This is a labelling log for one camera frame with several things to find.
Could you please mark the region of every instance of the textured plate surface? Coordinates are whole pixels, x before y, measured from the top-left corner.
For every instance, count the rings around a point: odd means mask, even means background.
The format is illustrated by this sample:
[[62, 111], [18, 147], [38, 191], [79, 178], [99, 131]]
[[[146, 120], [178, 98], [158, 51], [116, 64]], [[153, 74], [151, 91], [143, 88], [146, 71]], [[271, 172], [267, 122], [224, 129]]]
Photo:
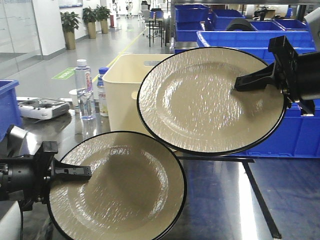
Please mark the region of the textured plate surface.
[[155, 139], [134, 132], [90, 138], [62, 160], [91, 166], [88, 182], [55, 182], [49, 212], [74, 240], [152, 240], [177, 220], [185, 178], [176, 157]]
[[178, 150], [227, 154], [252, 147], [280, 123], [285, 99], [278, 89], [238, 92], [236, 77], [265, 68], [258, 58], [221, 47], [167, 58], [145, 77], [138, 94], [142, 121]]

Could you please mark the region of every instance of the table leg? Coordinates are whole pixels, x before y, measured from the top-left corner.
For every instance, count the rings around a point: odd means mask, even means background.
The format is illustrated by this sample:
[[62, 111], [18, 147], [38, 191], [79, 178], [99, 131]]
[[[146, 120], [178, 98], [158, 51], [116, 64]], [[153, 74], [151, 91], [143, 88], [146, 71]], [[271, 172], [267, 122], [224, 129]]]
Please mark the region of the table leg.
[[153, 21], [152, 22], [152, 43], [154, 44], [155, 43], [155, 22]]
[[150, 28], [151, 28], [151, 24], [150, 24], [150, 21], [148, 22], [149, 24], [149, 35], [148, 35], [148, 38], [149, 38], [149, 48], [151, 47], [151, 36], [150, 36]]
[[163, 37], [163, 25], [162, 25], [162, 22], [159, 25], [160, 25], [159, 29], [161, 31], [160, 42], [161, 42], [161, 47], [162, 47], [162, 37]]

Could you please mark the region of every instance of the person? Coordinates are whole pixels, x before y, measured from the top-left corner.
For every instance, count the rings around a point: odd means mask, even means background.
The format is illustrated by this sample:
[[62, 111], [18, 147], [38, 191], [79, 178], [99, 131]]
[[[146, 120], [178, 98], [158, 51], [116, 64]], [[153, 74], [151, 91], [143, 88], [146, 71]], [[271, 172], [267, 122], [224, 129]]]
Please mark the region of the person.
[[132, 18], [132, 7], [133, 7], [133, 4], [131, 1], [127, 1], [126, 2], [126, 7], [125, 9], [127, 10], [127, 15], [125, 16], [127, 19], [129, 18]]

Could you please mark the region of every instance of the plastic water bottle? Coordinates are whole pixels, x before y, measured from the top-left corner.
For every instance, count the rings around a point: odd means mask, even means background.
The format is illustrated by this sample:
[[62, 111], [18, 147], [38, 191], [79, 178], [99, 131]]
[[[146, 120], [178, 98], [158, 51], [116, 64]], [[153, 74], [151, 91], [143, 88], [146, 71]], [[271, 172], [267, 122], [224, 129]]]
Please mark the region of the plastic water bottle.
[[94, 91], [92, 87], [91, 68], [87, 60], [78, 59], [74, 69], [76, 95], [79, 102], [80, 118], [94, 119], [96, 117]]
[[99, 108], [100, 108], [100, 115], [103, 117], [108, 117], [108, 108], [107, 108], [107, 100], [106, 100], [106, 92], [104, 87], [104, 81], [102, 77], [106, 72], [109, 70], [108, 67], [100, 67], [99, 68], [99, 75], [98, 75], [98, 95], [99, 95]]

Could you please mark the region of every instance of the metal table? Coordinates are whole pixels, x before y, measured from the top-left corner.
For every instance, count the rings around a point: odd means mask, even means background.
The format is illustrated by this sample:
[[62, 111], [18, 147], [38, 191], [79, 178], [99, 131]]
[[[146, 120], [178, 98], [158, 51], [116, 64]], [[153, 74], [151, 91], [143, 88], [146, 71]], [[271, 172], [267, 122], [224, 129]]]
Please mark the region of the metal table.
[[[107, 117], [97, 114], [95, 120], [81, 121], [73, 110], [55, 119], [34, 122], [23, 120], [30, 146], [57, 141], [58, 160], [83, 140], [110, 131]], [[242, 162], [181, 152], [176, 155], [187, 178], [187, 199], [164, 240], [273, 239]], [[283, 239], [319, 239], [320, 161], [258, 158], [248, 165]], [[20, 226], [19, 211], [14, 205], [10, 208], [12, 204], [0, 202], [0, 236], [6, 236], [6, 240], [18, 239], [19, 235], [9, 234]], [[24, 240], [64, 240], [41, 203], [24, 213], [23, 230]]]
[[165, 40], [164, 38], [164, 19], [163, 18], [155, 18], [152, 19], [150, 18], [148, 20], [148, 28], [149, 28], [149, 47], [151, 47], [151, 37], [152, 37], [152, 43], [155, 42], [155, 31], [160, 32], [160, 42], [161, 42], [161, 47], [163, 45], [163, 41]]

